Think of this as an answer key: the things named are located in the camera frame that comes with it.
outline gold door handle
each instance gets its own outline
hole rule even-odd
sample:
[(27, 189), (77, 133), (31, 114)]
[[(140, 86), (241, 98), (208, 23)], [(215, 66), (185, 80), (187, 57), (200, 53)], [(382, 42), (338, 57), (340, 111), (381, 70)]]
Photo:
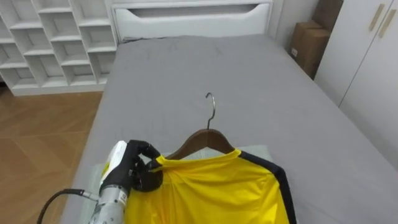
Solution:
[(375, 13), (375, 15), (374, 15), (374, 17), (373, 17), (373, 20), (372, 20), (372, 22), (371, 22), (371, 25), (369, 26), (369, 30), (370, 30), (370, 31), (373, 31), (374, 26), (376, 25), (377, 21), (379, 20), (379, 17), (380, 17), (380, 15), (381, 15), (381, 12), (382, 12), (383, 9), (384, 9), (384, 6), (386, 6), (386, 5), (385, 5), (385, 4), (380, 4), (380, 5), (379, 5), (379, 8), (377, 9), (377, 11), (376, 11), (376, 13)]
[(394, 18), (394, 15), (396, 14), (396, 12), (397, 12), (397, 9), (391, 9), (390, 13), (387, 16), (386, 21), (383, 24), (383, 27), (380, 30), (380, 33), (379, 33), (379, 37), (380, 38), (384, 37), (384, 34), (386, 33), (387, 28), (390, 25), (392, 19)]

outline metal hook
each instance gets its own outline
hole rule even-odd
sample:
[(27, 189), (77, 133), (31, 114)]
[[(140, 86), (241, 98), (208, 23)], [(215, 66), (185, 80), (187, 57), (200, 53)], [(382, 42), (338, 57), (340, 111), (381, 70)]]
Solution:
[(210, 128), (210, 121), (214, 118), (214, 115), (216, 114), (216, 101), (214, 100), (213, 94), (207, 93), (206, 98), (208, 98), (209, 96), (211, 96), (213, 99), (213, 115), (211, 115), (211, 118), (207, 121), (207, 130), (209, 130)]

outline yellow jersey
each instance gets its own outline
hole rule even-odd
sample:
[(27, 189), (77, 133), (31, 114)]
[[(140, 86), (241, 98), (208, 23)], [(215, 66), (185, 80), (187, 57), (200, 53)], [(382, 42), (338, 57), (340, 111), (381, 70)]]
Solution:
[(159, 156), (163, 184), (131, 190), (126, 224), (296, 224), (284, 170), (239, 149), (208, 159)]

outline black stripe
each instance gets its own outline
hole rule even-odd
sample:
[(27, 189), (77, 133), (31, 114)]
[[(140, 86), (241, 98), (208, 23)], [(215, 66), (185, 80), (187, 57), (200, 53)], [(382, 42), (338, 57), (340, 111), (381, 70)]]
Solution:
[(249, 162), (252, 162), (254, 164), (266, 168), (275, 176), (275, 178), (279, 182), (279, 189), (285, 204), (285, 209), (287, 213), (287, 218), (289, 219), (289, 223), (296, 224), (297, 222), (296, 222), (296, 215), (294, 212), (292, 195), (290, 194), (289, 183), (287, 182), (285, 170), (283, 170), (283, 168), (279, 167), (278, 165), (272, 162), (269, 162), (265, 159), (261, 159), (260, 157), (254, 156), (244, 151), (242, 151), (242, 153), (239, 156), (242, 159), (245, 159)]

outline bed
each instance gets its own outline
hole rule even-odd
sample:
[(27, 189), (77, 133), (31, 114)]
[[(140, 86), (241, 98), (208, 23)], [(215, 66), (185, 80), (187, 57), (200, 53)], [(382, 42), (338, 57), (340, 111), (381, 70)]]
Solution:
[[(271, 37), (176, 36), (118, 47), (73, 187), (118, 140), (173, 152), (206, 126), (234, 146), (267, 145), (301, 224), (398, 223), (397, 171)], [(77, 223), (70, 197), (62, 223)]]

